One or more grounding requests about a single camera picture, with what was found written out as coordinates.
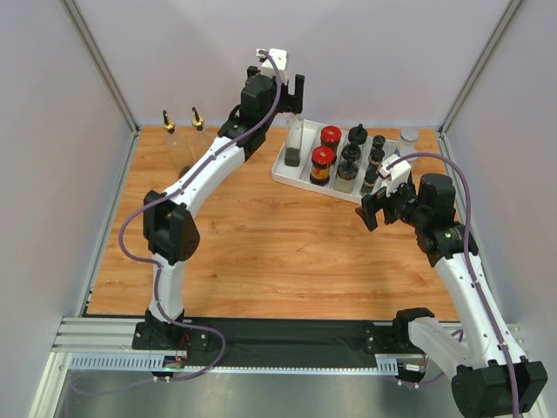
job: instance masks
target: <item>red lid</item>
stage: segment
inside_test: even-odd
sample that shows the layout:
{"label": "red lid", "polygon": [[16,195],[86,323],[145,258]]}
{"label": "red lid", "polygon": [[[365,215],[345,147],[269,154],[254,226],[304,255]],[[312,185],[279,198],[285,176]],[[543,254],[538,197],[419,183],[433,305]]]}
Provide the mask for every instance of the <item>red lid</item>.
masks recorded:
{"label": "red lid", "polygon": [[334,160],[334,151],[328,146],[318,146],[313,150],[312,160],[317,164],[329,165]]}
{"label": "red lid", "polygon": [[325,142],[338,143],[342,136],[340,129],[336,126],[326,126],[321,130],[321,139]]}

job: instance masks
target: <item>white tray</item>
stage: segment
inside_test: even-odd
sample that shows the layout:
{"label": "white tray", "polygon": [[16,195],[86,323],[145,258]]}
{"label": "white tray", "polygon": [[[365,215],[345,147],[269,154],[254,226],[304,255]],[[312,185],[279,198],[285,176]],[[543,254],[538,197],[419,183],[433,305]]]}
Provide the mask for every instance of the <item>white tray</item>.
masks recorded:
{"label": "white tray", "polygon": [[[372,149],[372,137],[367,137],[367,141],[362,149],[362,157],[358,164],[358,176],[356,177],[356,182],[352,193],[338,192],[332,188],[334,185],[334,180],[337,177],[337,165],[340,161],[340,152],[342,148],[347,144],[348,131],[341,131],[342,137],[340,138],[339,149],[337,151],[337,161],[331,167],[331,173],[329,182],[326,185],[314,185],[310,181],[310,172],[312,171],[312,150],[316,146],[321,145],[320,133],[321,129],[325,127],[324,124],[318,124],[317,122],[312,122],[311,120],[304,120],[304,130],[302,132],[302,146],[300,149],[300,163],[298,167],[289,167],[285,165],[285,146],[282,145],[280,152],[278,153],[275,164],[272,166],[272,179],[284,183],[285,185],[293,185],[300,189],[311,190],[312,192],[317,192],[321,194],[326,194],[337,199],[348,200],[353,203],[360,203],[362,197],[359,194],[359,189],[364,182],[364,176],[366,175],[366,169],[369,165],[367,160],[369,153]],[[388,139],[383,146],[383,151],[385,151],[385,158],[393,155],[396,150],[396,142]]]}

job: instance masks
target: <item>black cap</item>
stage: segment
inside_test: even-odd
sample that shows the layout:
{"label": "black cap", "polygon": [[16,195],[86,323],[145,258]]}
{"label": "black cap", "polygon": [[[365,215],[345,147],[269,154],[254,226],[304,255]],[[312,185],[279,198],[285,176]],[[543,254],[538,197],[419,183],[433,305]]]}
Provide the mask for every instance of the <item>black cap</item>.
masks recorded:
{"label": "black cap", "polygon": [[337,175],[343,180],[352,180],[358,174],[358,167],[352,161],[343,161],[339,164]]}
{"label": "black cap", "polygon": [[366,170],[366,176],[364,177],[364,181],[366,183],[373,183],[379,177],[379,172],[377,171],[376,167],[369,167]]}
{"label": "black cap", "polygon": [[363,145],[366,143],[367,131],[362,124],[354,126],[348,131],[348,141],[355,145]]}
{"label": "black cap", "polygon": [[362,156],[362,151],[359,149],[359,146],[348,144],[342,149],[340,155],[346,160],[356,161]]}
{"label": "black cap", "polygon": [[380,163],[385,157],[385,152],[380,148],[373,148],[369,154],[370,159],[375,163]]}
{"label": "black cap", "polygon": [[385,137],[383,135],[375,135],[373,137],[373,148],[383,148],[383,145],[385,144]]}

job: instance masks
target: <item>jar with red lid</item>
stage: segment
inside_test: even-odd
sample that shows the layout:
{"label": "jar with red lid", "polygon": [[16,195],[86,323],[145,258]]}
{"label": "jar with red lid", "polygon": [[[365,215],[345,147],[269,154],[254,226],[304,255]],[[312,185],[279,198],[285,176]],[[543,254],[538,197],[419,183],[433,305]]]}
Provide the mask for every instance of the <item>jar with red lid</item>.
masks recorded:
{"label": "jar with red lid", "polygon": [[334,152],[328,146],[318,146],[312,153],[312,172],[310,181],[314,185],[326,185],[329,181]]}
{"label": "jar with red lid", "polygon": [[342,132],[336,126],[326,126],[321,130],[321,145],[328,146],[334,152],[333,164],[337,160],[337,148],[339,148],[340,137],[342,137]]}

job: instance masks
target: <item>spice jar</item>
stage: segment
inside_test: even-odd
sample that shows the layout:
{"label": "spice jar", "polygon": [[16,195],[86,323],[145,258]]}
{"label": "spice jar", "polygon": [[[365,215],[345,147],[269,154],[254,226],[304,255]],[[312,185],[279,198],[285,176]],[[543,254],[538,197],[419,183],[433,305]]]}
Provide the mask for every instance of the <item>spice jar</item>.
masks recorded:
{"label": "spice jar", "polygon": [[342,132],[336,126],[326,126],[321,130],[321,145],[328,146],[334,152],[332,163],[337,160],[337,148],[339,148]]}
{"label": "spice jar", "polygon": [[359,193],[364,195],[373,192],[373,187],[375,186],[375,182],[378,177],[379,173],[377,171],[377,167],[375,167],[375,165],[370,166],[366,170],[366,176],[364,177],[361,189],[359,189]]}
{"label": "spice jar", "polygon": [[339,192],[352,193],[357,175],[358,167],[351,160],[341,162],[332,188]]}
{"label": "spice jar", "polygon": [[383,145],[385,145],[386,139],[383,135],[375,135],[373,137],[372,148],[376,149],[383,149]]}
{"label": "spice jar", "polygon": [[310,181],[314,185],[326,185],[334,159],[334,152],[328,146],[318,146],[312,153],[312,172]]}
{"label": "spice jar", "polygon": [[353,143],[345,145],[345,147],[342,149],[342,152],[340,153],[340,157],[342,157],[341,161],[351,160],[355,163],[358,163],[361,156],[362,156],[362,151],[359,149],[359,146]]}
{"label": "spice jar", "polygon": [[361,146],[366,143],[366,140],[367,130],[364,129],[362,124],[354,126],[350,129],[350,131],[348,131],[348,141],[351,144],[355,144],[361,148]]}
{"label": "spice jar", "polygon": [[381,161],[385,157],[385,152],[380,148],[372,148],[372,151],[369,153],[369,164],[374,165],[375,167],[379,167],[381,165]]}

